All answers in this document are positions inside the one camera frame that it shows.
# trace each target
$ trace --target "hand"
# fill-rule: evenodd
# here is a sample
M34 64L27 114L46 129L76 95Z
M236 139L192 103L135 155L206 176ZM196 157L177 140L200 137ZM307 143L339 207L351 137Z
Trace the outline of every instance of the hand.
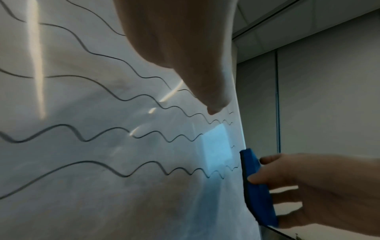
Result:
M173 68L210 114L232 99L232 26L238 0L114 0L145 60Z
M277 154L248 177L269 189L298 186L272 193L274 204L302 202L302 207L278 216L279 228L321 224L380 236L380 163L378 160L317 154Z

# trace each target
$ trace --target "ceiling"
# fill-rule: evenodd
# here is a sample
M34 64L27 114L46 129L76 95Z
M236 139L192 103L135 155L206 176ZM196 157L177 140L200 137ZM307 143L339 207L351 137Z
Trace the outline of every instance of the ceiling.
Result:
M380 0L240 0L234 18L243 62L380 8Z

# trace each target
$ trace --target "wavy line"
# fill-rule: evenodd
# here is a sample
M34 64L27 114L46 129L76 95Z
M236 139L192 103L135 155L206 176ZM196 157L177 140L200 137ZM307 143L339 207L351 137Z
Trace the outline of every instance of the wavy line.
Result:
M82 7L82 6L80 6L78 4L75 4L73 2L70 2L69 0L66 0L66 2L71 3L72 5L75 5L77 7L83 8L83 9L89 11L89 12L92 12L95 16L97 16L98 18L100 18L100 20L102 20L114 33L116 33L116 34L118 34L120 36L125 36L124 34L120 34L117 31L115 31L101 16L97 15L96 13L94 13L93 11L91 11L90 9Z
M4 70L4 69L2 69L2 68L0 68L0 72L3 72L3 73L5 73L5 74L9 74L9 75L11 75L11 76L15 76L15 77L22 77L22 78L33 78L33 77L29 77L29 76L23 76L23 75L18 75L18 74L14 74L14 73L11 73L11 72L8 72L8 71L6 71L6 70ZM215 122L215 121L217 121L217 122L219 122L220 124L222 124L224 121L226 121L226 120L223 120L222 122L220 122L219 120L217 120L217 119L215 119L215 120L213 120L212 122L209 122L208 120L207 120L207 118L206 118L206 116L204 115L204 114L202 114L202 113L196 113L196 114L193 114L193 115L187 115L187 113L181 108L181 107L179 107L179 106L170 106L170 107L168 107L168 108L165 108L165 107L163 107L154 97L152 97L151 95L148 95L148 94L140 94L140 95L137 95L137 96L135 96L135 97L133 97L133 98L129 98L129 99L122 99L122 98L120 98L120 97L118 97L118 96L116 96L116 94L114 94L111 90L109 90L106 86L104 86L103 84L101 84L100 82L98 82L98 81L96 81L96 80L93 80L93 79L91 79L91 78L89 78L89 77L84 77L84 76L80 76L80 75L54 75L54 76L47 76L46 78L57 78L57 77L79 77L79 78L83 78L83 79L86 79L86 80L88 80L88 81L91 81L91 82L93 82L93 83L95 83L95 84L97 84L97 85L99 85L100 87L102 87L105 91L107 91L109 94L111 94L114 98L116 98L117 100L119 100L119 101L122 101L122 102L128 102L128 101L131 101L131 100L133 100L133 99L135 99L135 98L138 98L138 97L141 97L141 96L147 96L147 97L149 97L149 98L151 98L160 108L162 108L162 109L169 109L169 108L178 108L178 109L180 109L183 113L184 113L184 115L186 115L187 117L193 117L193 116L195 116L195 115L202 115L203 116L203 118L206 120L206 122L208 123L208 124L212 124L213 122Z
M146 165L146 164L149 164L149 163L155 163L155 164L157 164L158 167L159 167L159 168L161 169L161 171L163 172L163 174L165 174L166 176L169 176L169 175L172 174L175 170L179 170L179 169L181 169L181 170L183 170L186 174L188 174L189 176L193 175L196 171L201 170L201 171L203 172L203 174L205 175L206 178L210 178L210 177L212 176L212 174L214 174L215 172L217 172L217 173L219 174L219 176L220 176L221 179L224 179L224 178L225 178L225 176L223 177L222 174L221 174L218 170L215 170L215 171L213 171L210 175L207 175L207 173L206 173L206 172L204 171L204 169L202 169L202 168L197 168L197 169L195 169L193 172L189 172L186 168L178 167L178 168L174 168L174 169L171 170L170 172L167 172L167 171L165 170L165 168L162 166L162 164L159 163L159 162L157 162L157 161L149 161L149 162L143 163L143 164L141 164L140 166L138 166L133 172L131 172L131 173L128 174L128 175L124 175L124 174L122 174L122 173L116 171L115 169L111 168L110 166L108 166L108 165L105 164L105 163L101 163L101 162L97 162L97 161L79 161L79 162L74 162L74 163L66 164L66 165L61 166L61 167L59 167L59 168L56 168L56 169L54 169L54 170L52 170L52 171L50 171L50 172L47 172L47 173L45 173L45 174L39 176L38 178L33 179L32 181L28 182L27 184L25 184L25 185L23 185L23 186L17 188L16 190L13 190L13 191L10 192L10 193L7 193L7 194L5 194L5 195L0 196L0 200L5 199L5 198L7 198L7 197L10 197L10 196L12 196L12 195L14 195L14 194L16 194L16 193L18 193L18 192L24 190L25 188L29 187L30 185L36 183L37 181L41 180L42 178L44 178L44 177L46 177L46 176L48 176L48 175L50 175L50 174L52 174L52 173L54 173L54 172L57 172L57 171L59 171L59 170L61 170L61 169L64 169L64 168L67 168L67 167L70 167L70 166L73 166L73 165L82 164L82 163L91 163L91 164L95 164L95 165L101 166L101 167L103 167L103 168L109 170L110 172L112 172L113 174L115 174L116 176L121 177L121 178L128 178L128 177L132 176L132 175L133 175L133 174L134 174L139 168L141 168L142 166L144 166L144 165ZM234 168L231 168L230 166L226 166L226 167L232 172L234 169L239 168L239 165L236 166L236 167L234 167Z
M194 98L197 98L192 92L190 92L187 89L181 89L181 90L178 90L177 92L180 92L180 91L188 91Z
M20 22L23 22L23 23L26 23L26 21L24 20L21 20L19 18L17 18L13 12L9 9L9 7L3 2L3 0L0 0L0 4L2 5L2 7L5 9L5 11L14 19L20 21ZM152 76L152 77L143 77L141 76L128 62L124 61L123 59L119 59L119 58L116 58L116 57L111 57L111 56L108 56L108 55L103 55L103 54L99 54L99 53L93 53L91 52L87 47L86 45L84 45L84 43L82 42L82 40L73 32L71 31L70 29L67 29L65 27L62 27L62 26L58 26L58 25L55 25L55 24L50 24L50 23L40 23L40 25L44 25L44 26L54 26L54 27L57 27L57 28L61 28L61 29L65 29L66 31L70 32L76 39L77 41L79 42L79 44L82 46L82 48L90 53L90 54L93 54L93 55L96 55L96 56L101 56L101 57L107 57L107 58L110 58L110 59L115 59L115 60L119 60L119 61L122 61L124 62L125 64L127 64L133 71L136 75L138 75L139 77L143 78L143 79L149 79L149 78L159 78L161 79L165 85L171 90L170 86L166 83L166 81L161 78L161 77L158 77L158 76Z
M45 128L45 129L42 129L41 131L39 131L39 132L37 132L37 133L35 133L35 134L33 134L33 135L31 135L31 136L25 138L25 139L22 139L22 140L16 140L16 139L14 139L13 137L11 137L10 135L8 135L8 134L6 134L6 133L4 133L4 132L2 132L2 131L0 131L0 138L2 138L4 141L9 142L9 143L20 144L20 143L29 142L29 141L31 141L31 140L37 138L38 136L40 136L40 135L42 135L42 134L44 134L44 133L46 133L46 132L48 132L48 131L50 131L50 130L52 130L52 129L58 128L58 127L66 127L66 128L68 128L68 129L70 129L70 130L74 133L74 135L77 137L77 139L78 139L79 141L81 141L81 142L90 142L90 141L92 141L92 140L98 138L99 136L103 135L104 133L109 132L109 131L111 131L111 130L115 130L115 129L120 129L120 130L126 131L127 133L131 133L131 131L129 131L128 129L123 128L123 127L112 127L112 128L106 129L106 130L104 130L104 131L102 131L102 132L96 134L95 136L93 136L93 137L91 137L91 138L89 138L89 139L85 139L85 138L83 137L83 135L79 132L79 130L76 129L76 127L74 127L74 126L72 126L72 125L70 125L70 124L56 124L56 125L53 125L53 126L47 127L47 128ZM185 137L185 138L186 138L187 140L189 140L190 142L194 142L199 136L203 135L203 133L201 133L201 134L199 134L198 136L196 136L193 140L191 140L191 139L189 139L187 136L185 136L185 135L183 135L183 134L180 134L180 135L176 136L175 138L173 138L172 140L168 140L168 139L162 134L162 132L160 132L160 131L156 131L156 130L155 130L155 131L148 132L148 133L146 133L146 134L144 134L144 135L142 135L142 136L140 136L140 137L137 137L137 136L134 136L134 135L132 135L131 137L136 138L136 139L140 139L140 138L146 137L147 135L150 135L150 134L155 133L155 132L158 133L158 134L160 134L160 135L162 136L162 138L163 138L166 142L168 142L168 143L173 142L174 140L176 140L176 139L179 138L180 136Z

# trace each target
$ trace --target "whiteboard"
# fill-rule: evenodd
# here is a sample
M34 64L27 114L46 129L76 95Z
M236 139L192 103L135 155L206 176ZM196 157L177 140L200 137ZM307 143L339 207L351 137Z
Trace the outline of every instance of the whiteboard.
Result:
M111 0L0 5L0 239L260 239L236 99L208 115Z

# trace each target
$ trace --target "whiteboard eraser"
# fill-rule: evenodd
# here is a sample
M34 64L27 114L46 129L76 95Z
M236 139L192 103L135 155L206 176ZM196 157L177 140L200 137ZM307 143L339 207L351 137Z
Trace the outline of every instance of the whiteboard eraser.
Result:
M248 148L240 151L240 161L243 170L244 200L247 208L260 225L278 227L278 220L267 185L254 185L247 180L249 175L260 169L259 160Z

